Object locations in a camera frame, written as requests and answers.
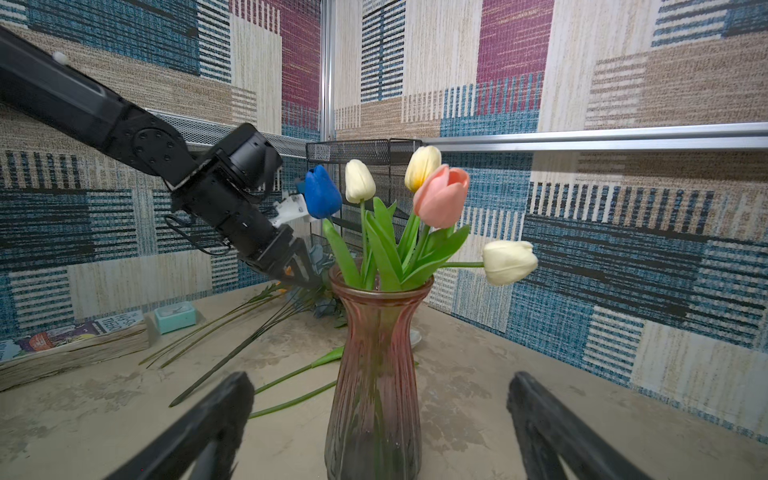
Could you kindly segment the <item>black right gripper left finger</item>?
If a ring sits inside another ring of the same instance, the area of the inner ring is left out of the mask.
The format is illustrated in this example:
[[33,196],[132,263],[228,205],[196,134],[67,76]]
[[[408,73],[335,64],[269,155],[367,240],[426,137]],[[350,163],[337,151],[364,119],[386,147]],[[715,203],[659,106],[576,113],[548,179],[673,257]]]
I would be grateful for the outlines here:
[[242,371],[229,375],[110,479],[230,479],[254,401]]

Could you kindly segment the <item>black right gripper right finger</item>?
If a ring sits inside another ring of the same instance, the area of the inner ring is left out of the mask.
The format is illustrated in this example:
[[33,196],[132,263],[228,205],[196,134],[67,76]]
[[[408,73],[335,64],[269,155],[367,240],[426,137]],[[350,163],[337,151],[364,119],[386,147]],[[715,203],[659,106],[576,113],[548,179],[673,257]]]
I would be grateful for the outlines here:
[[531,374],[512,378],[506,408],[511,414],[526,476],[565,479],[646,479]]

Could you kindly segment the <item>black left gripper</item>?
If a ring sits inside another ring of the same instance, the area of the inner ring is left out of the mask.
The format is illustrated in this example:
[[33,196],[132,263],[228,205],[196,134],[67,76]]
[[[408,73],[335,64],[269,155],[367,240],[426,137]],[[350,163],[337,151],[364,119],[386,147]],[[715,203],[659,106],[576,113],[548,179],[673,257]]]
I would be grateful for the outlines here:
[[301,288],[321,286],[321,276],[314,269],[304,240],[296,237],[288,225],[278,227],[265,247],[250,255],[240,254],[239,259],[250,268],[283,283]]

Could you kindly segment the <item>dark blue tulip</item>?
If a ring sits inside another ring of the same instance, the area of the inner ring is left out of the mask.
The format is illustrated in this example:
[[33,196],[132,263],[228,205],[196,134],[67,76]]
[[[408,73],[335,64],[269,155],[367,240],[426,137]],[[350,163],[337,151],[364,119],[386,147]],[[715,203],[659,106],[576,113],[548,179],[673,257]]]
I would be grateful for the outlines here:
[[317,165],[307,172],[304,196],[309,214],[323,221],[324,236],[329,242],[345,283],[351,288],[359,288],[361,277],[357,264],[330,220],[341,210],[341,193],[322,165]]

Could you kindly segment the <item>cream tulip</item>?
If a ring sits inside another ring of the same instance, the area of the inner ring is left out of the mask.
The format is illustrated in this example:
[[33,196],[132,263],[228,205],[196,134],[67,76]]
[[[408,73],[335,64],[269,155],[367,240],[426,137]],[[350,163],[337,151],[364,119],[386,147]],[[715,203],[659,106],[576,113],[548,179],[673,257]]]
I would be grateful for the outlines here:
[[363,249],[363,264],[361,269],[362,289],[374,288],[374,258],[369,248],[366,230],[367,201],[376,193],[376,184],[368,167],[360,160],[350,160],[345,166],[345,197],[348,202],[357,204],[360,210],[361,241]]

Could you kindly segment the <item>red ribbed glass vase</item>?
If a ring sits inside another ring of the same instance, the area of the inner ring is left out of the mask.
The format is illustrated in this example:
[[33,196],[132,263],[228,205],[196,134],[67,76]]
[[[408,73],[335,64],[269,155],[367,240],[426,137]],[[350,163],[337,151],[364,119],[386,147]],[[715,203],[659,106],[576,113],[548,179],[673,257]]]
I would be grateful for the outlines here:
[[432,284],[365,291],[347,286],[337,267],[329,277],[346,310],[348,334],[326,434],[327,476],[415,479],[422,435],[410,331]]

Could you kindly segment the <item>pink tulip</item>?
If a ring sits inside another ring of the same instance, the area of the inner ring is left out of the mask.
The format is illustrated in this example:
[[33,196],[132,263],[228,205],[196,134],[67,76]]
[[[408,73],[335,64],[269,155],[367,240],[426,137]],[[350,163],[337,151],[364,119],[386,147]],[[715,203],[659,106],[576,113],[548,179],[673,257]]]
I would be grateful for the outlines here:
[[401,287],[421,287],[464,244],[467,226],[454,230],[461,218],[469,190],[469,174],[447,164],[438,167],[414,196],[415,240],[410,243]]

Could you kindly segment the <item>yellow tulip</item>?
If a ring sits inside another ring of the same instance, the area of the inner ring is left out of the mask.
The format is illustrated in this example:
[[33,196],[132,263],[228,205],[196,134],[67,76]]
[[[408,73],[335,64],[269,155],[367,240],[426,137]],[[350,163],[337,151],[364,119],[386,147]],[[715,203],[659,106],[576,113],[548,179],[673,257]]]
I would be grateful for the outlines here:
[[[404,182],[407,189],[411,193],[416,194],[441,163],[442,155],[436,147],[419,147],[411,156],[405,172]],[[412,212],[398,244],[398,254],[402,261],[403,270],[410,268],[416,261],[417,256],[422,253],[429,231],[427,226],[421,226],[421,220],[415,213],[415,208],[416,200],[413,200]]]

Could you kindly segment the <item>white tulip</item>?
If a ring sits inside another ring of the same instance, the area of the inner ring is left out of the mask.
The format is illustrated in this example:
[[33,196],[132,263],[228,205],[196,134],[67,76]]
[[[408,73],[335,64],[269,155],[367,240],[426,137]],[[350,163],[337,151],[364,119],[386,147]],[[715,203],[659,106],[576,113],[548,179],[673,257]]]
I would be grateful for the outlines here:
[[489,284],[505,286],[524,279],[538,265],[539,260],[530,242],[497,240],[483,247],[481,261],[443,262],[438,269],[482,269]]

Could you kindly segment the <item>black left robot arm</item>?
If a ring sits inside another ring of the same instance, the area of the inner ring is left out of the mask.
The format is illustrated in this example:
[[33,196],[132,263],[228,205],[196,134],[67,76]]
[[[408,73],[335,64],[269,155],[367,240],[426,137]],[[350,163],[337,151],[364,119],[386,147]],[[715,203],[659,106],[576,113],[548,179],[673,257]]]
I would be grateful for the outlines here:
[[135,170],[171,191],[172,211],[215,230],[224,252],[280,282],[317,289],[323,279],[304,241],[260,211],[282,159],[252,124],[243,123],[206,152],[191,153],[171,124],[65,66],[8,29],[1,31],[1,100]]

